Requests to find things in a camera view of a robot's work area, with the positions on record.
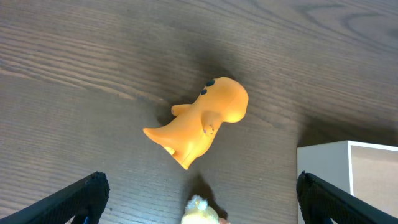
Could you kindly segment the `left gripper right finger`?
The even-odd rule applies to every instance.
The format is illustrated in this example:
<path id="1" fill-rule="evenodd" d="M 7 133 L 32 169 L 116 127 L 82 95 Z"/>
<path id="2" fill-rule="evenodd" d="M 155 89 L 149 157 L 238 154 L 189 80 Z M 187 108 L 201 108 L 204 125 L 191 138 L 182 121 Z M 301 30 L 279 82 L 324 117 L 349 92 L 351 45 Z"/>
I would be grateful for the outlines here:
<path id="1" fill-rule="evenodd" d="M 397 224 L 397 218 L 311 173 L 299 175 L 297 199 L 306 224 Z"/>

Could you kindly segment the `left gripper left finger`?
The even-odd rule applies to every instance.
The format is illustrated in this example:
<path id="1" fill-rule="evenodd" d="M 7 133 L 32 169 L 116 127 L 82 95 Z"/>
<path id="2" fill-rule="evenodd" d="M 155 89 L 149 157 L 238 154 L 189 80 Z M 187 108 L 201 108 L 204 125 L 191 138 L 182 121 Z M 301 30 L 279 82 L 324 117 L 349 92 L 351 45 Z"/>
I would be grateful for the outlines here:
<path id="1" fill-rule="evenodd" d="M 1 219 L 1 224 L 64 224 L 100 221 L 109 200 L 106 174 L 94 172 L 58 192 Z"/>

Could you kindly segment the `white cardboard box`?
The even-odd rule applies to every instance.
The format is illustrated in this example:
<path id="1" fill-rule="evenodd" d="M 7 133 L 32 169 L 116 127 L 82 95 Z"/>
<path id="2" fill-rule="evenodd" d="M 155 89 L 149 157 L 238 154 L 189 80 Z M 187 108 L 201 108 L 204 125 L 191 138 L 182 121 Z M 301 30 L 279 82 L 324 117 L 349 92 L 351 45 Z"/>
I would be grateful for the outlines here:
<path id="1" fill-rule="evenodd" d="M 297 149 L 297 177 L 311 173 L 397 218 L 397 148 L 340 141 Z M 297 202 L 297 222 L 304 220 Z"/>

